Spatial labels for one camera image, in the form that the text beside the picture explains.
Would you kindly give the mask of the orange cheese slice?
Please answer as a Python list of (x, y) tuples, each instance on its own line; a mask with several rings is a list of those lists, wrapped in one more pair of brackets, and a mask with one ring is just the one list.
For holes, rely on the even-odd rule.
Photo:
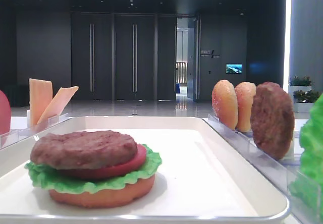
[(52, 95), (51, 81), (29, 79), (30, 126), (38, 123), (43, 112), (51, 102)]
[(68, 88), (61, 87), (42, 113), (37, 124), (40, 124), (53, 116), (59, 116), (78, 89), (78, 86)]

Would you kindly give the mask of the tomato slice in burger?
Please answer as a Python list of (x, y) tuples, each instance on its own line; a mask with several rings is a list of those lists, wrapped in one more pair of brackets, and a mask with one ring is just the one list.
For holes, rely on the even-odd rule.
[(137, 153), (129, 162), (100, 169), (84, 170), (58, 170), (59, 173), (83, 180), (103, 180), (112, 177), (124, 176), (132, 171), (138, 170), (146, 162), (147, 150), (143, 145), (137, 146)]

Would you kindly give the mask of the meat patty in burger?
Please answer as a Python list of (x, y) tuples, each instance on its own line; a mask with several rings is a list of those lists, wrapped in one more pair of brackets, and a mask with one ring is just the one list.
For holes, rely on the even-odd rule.
[(30, 160), (58, 170), (100, 169), (126, 163), (137, 153), (137, 143), (112, 130), (49, 133), (33, 146)]

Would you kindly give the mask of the upright brown meat patty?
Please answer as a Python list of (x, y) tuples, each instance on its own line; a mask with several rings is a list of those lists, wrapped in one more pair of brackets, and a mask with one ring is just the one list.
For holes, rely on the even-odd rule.
[(295, 126), (293, 101), (279, 84), (257, 85), (251, 108), (255, 145), (275, 160), (288, 152)]

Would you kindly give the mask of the upright orange cheese slice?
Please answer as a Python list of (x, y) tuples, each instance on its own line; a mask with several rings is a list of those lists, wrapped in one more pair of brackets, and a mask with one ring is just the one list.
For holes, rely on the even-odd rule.
[(29, 79), (30, 126), (38, 123), (43, 112), (51, 102), (52, 95), (51, 81)]

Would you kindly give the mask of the lettuce leaf in burger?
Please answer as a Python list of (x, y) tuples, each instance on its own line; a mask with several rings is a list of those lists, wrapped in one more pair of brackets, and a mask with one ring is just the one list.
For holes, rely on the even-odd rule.
[(147, 150), (146, 162), (143, 166), (125, 176), (106, 180), (88, 181), (67, 177), (49, 166), (36, 165), (31, 161), (25, 164), (25, 169), (28, 170), (32, 185), (45, 190), (55, 190), (59, 193), (69, 194), (80, 194), (83, 192), (93, 194), (105, 189), (121, 190), (127, 184), (136, 184), (140, 180), (152, 177), (162, 164), (159, 153), (154, 152), (145, 144), (143, 146)]

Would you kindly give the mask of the upright red tomato slice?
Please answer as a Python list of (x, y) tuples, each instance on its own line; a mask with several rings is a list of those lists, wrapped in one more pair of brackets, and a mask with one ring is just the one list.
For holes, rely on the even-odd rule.
[(10, 131), (11, 108), (7, 96), (0, 91), (0, 134)]

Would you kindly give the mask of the upright green lettuce leaf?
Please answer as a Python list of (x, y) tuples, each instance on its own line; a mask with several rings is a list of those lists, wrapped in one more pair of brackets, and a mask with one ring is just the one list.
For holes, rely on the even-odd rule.
[(310, 119), (301, 127), (300, 173), (290, 192), (322, 217), (322, 98), (310, 110)]

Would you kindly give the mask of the far sesame bun half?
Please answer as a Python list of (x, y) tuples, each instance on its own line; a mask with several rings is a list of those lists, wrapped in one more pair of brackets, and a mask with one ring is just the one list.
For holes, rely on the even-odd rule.
[(238, 124), (238, 102), (234, 86), (228, 80), (218, 81), (212, 90), (212, 108), (220, 122), (235, 130)]

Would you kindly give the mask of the sesame bun half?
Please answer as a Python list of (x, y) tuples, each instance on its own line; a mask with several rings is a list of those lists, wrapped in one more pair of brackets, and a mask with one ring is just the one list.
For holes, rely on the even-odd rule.
[(235, 130), (238, 124), (238, 102), (234, 86), (228, 80), (218, 81), (212, 90), (212, 108), (220, 122)]
[(236, 129), (240, 132), (248, 132), (251, 129), (251, 108), (256, 86), (251, 82), (242, 82), (235, 87), (238, 101), (238, 124)]

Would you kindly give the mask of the near sesame bun half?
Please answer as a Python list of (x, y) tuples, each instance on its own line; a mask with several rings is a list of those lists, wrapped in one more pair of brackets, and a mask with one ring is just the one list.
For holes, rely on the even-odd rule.
[(238, 101), (238, 124), (236, 129), (240, 132), (248, 132), (251, 129), (251, 108), (256, 86), (251, 82), (242, 82), (235, 87)]

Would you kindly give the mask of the white rectangular metal tray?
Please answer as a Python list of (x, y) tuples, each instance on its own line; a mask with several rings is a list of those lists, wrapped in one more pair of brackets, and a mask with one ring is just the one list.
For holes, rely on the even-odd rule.
[[(114, 130), (160, 154), (152, 190), (124, 207), (85, 209), (54, 202), (25, 169), (47, 133)], [(77, 117), (23, 134), (1, 150), (1, 223), (282, 223), (285, 194), (210, 124), (188, 117)]]

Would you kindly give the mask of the bottom bun in tray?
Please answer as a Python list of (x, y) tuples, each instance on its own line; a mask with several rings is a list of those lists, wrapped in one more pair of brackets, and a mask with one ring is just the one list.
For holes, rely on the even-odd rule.
[(113, 208), (127, 205), (146, 195), (154, 185), (155, 174), (136, 184), (127, 184), (121, 190), (100, 190), (96, 193), (83, 192), (80, 194), (59, 193), (49, 190), (51, 198), (59, 203), (85, 208)]

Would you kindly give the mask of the lower potted plant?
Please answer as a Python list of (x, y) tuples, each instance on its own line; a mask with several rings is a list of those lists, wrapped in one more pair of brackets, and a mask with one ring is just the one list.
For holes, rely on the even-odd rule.
[(319, 97), (320, 93), (315, 90), (294, 91), (294, 111), (296, 113), (308, 113)]

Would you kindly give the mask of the potted plant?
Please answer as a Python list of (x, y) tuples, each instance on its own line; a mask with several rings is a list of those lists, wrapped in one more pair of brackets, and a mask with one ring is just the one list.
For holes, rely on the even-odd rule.
[(312, 81), (309, 76), (299, 77), (295, 75), (289, 81), (289, 94), (293, 95), (295, 91), (310, 91), (312, 89)]
[(308, 113), (319, 97), (320, 93), (315, 90), (294, 91), (294, 111), (296, 113)]

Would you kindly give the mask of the upper potted plant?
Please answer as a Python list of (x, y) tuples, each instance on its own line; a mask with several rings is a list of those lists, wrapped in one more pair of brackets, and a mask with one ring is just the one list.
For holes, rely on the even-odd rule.
[(312, 81), (309, 76), (299, 77), (295, 75), (289, 81), (289, 94), (293, 95), (295, 91), (310, 91), (312, 89)]

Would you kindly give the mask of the wall mounted screen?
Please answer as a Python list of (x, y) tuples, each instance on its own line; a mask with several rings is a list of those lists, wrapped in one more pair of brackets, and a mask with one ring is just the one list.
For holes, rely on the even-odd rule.
[(226, 64), (226, 74), (242, 74), (242, 64)]

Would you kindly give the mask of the right long clear acrylic rail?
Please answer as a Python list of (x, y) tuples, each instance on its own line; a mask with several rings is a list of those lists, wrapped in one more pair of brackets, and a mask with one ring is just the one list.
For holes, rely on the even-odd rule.
[(297, 221), (322, 223), (322, 189), (316, 181), (300, 172), (299, 154), (276, 161), (254, 145), (252, 134), (232, 131), (212, 114), (208, 115), (207, 122), (289, 198), (292, 216)]

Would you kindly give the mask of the long clear acrylic rail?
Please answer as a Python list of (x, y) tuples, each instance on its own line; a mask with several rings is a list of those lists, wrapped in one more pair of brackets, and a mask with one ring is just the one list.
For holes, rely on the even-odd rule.
[(59, 123), (62, 123), (68, 120), (69, 118), (70, 117), (68, 116), (68, 113), (66, 113), (61, 116), (51, 117), (45, 122), (40, 123), (38, 125), (22, 129), (21, 128), (22, 126), (27, 126), (28, 118), (12, 117), (13, 123), (11, 123), (11, 126), (20, 127), (20, 128), (11, 129), (8, 133), (1, 134), (1, 149), (4, 149), (5, 147), (9, 147), (23, 139), (26, 139), (30, 136), (38, 134), (41, 131), (47, 130), (50, 127), (53, 127)]
[(289, 198), (292, 216), (297, 221), (322, 223), (322, 189), (316, 181), (300, 172), (299, 154), (276, 161), (254, 145), (252, 134), (232, 131), (212, 114), (208, 115), (207, 122)]

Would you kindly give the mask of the left long clear acrylic rail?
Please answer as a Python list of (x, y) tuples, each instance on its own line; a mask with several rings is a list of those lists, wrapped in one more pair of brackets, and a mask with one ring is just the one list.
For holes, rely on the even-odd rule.
[(22, 126), (27, 126), (28, 118), (12, 117), (13, 123), (11, 123), (11, 126), (20, 127), (20, 128), (11, 129), (8, 133), (1, 134), (1, 149), (4, 149), (5, 147), (9, 147), (23, 139), (26, 139), (30, 136), (38, 134), (41, 131), (47, 130), (50, 127), (53, 127), (59, 123), (62, 123), (68, 120), (69, 118), (70, 117), (68, 116), (68, 113), (66, 113), (61, 116), (51, 117), (45, 122), (40, 123), (38, 125), (22, 129), (21, 128)]

